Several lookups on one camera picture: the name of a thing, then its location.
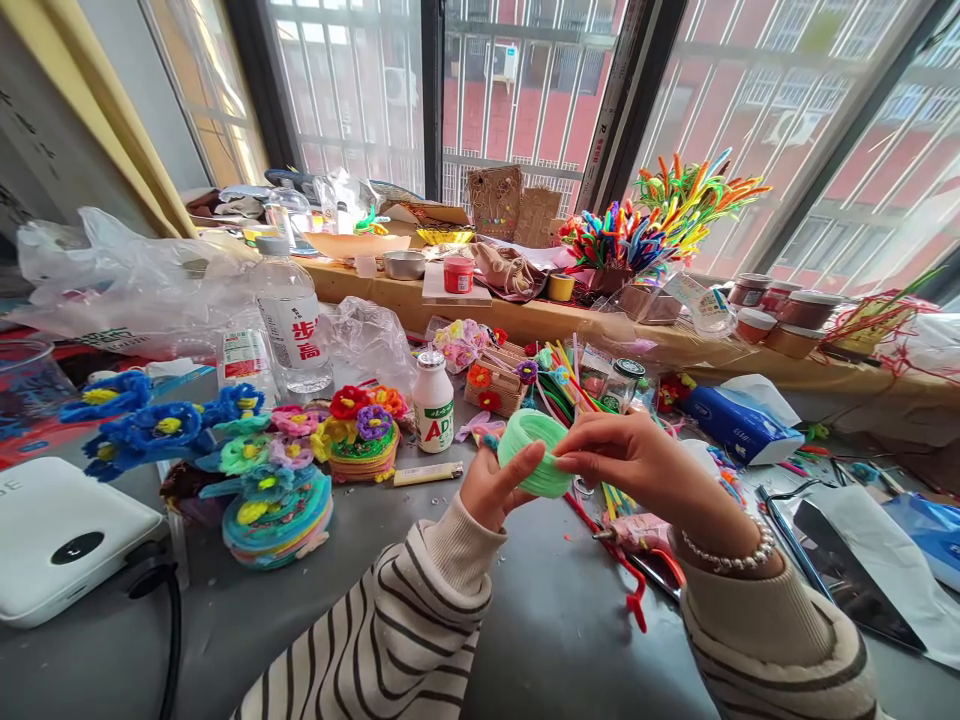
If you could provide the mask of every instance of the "hand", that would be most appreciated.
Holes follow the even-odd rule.
[[[644,509],[686,530],[703,550],[739,558],[760,545],[753,520],[647,415],[584,413],[553,454],[557,469],[583,476],[588,485],[605,482],[622,490]],[[683,542],[676,545],[685,560],[702,565]],[[775,554],[763,567],[743,575],[772,577],[782,569],[783,560]]]
[[[464,509],[487,530],[500,532],[507,515],[524,503],[536,500],[536,495],[520,490],[517,485],[537,469],[546,450],[543,441],[537,440],[501,468],[493,450],[481,445],[460,488]]]

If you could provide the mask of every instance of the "pearl bracelet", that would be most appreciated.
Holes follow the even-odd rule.
[[[713,555],[711,553],[705,552],[693,544],[693,541],[687,536],[685,530],[681,530],[680,534],[683,536],[683,541],[687,544],[687,547],[701,560],[716,565],[713,568],[715,573],[720,575],[725,575],[731,570],[753,570],[755,568],[763,565],[767,560],[769,560],[776,550],[776,542],[773,539],[773,531],[767,527],[767,524],[764,523],[756,515],[747,514],[751,520],[757,524],[757,528],[760,530],[760,547],[756,549],[750,555],[747,555],[743,558],[725,558]]]

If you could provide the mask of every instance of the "blue tissue package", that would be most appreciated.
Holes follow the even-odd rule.
[[[898,495],[881,507],[923,551],[933,576],[960,592],[960,508],[915,493]]]
[[[744,465],[783,462],[804,443],[803,435],[771,417],[745,393],[698,385],[679,405]]]

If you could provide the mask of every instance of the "green pipe cleaner coil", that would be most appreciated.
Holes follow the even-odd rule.
[[[531,495],[546,498],[559,498],[570,487],[573,475],[557,470],[557,458],[551,451],[567,434],[567,429],[549,415],[539,410],[518,410],[510,416],[510,421],[500,438],[497,448],[497,459],[500,467],[504,467],[530,443],[543,440],[547,446],[547,453],[543,461],[537,466],[526,480],[520,483],[520,489]]]

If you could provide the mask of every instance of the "woman's left hand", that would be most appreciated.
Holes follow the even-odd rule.
[[[496,453],[481,445],[460,488],[464,509],[487,530],[500,532],[507,515],[536,499],[517,485],[537,469],[546,451],[543,441],[537,440],[501,468]]]

